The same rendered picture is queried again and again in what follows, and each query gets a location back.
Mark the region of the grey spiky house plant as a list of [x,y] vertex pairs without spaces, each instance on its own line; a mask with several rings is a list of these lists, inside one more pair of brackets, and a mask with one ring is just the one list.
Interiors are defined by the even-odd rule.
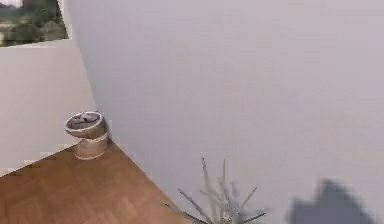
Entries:
[[199,213],[200,218],[177,208],[174,205],[165,202],[158,202],[158,205],[166,208],[173,213],[183,217],[191,222],[191,224],[252,224],[267,215],[265,210],[261,210],[255,215],[250,217],[243,217],[241,213],[244,211],[245,206],[255,194],[257,188],[253,188],[241,204],[235,204],[231,201],[228,191],[225,186],[226,182],[226,160],[223,160],[221,176],[217,178],[220,191],[214,190],[211,178],[208,173],[207,163],[204,157],[201,158],[202,172],[204,177],[205,190],[202,191],[208,201],[212,215],[209,216],[204,209],[185,191],[178,189],[179,193],[194,207]]

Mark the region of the brown woven basket bin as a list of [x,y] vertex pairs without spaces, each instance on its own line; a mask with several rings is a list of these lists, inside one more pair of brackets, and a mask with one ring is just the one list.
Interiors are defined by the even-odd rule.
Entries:
[[68,118],[64,130],[79,138],[74,154],[80,160],[92,160],[102,156],[109,143],[108,130],[104,116],[98,111],[85,111]]

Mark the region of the window with green view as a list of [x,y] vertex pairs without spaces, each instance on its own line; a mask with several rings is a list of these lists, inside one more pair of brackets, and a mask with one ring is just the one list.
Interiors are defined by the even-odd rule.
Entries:
[[61,0],[0,0],[0,47],[68,39]]

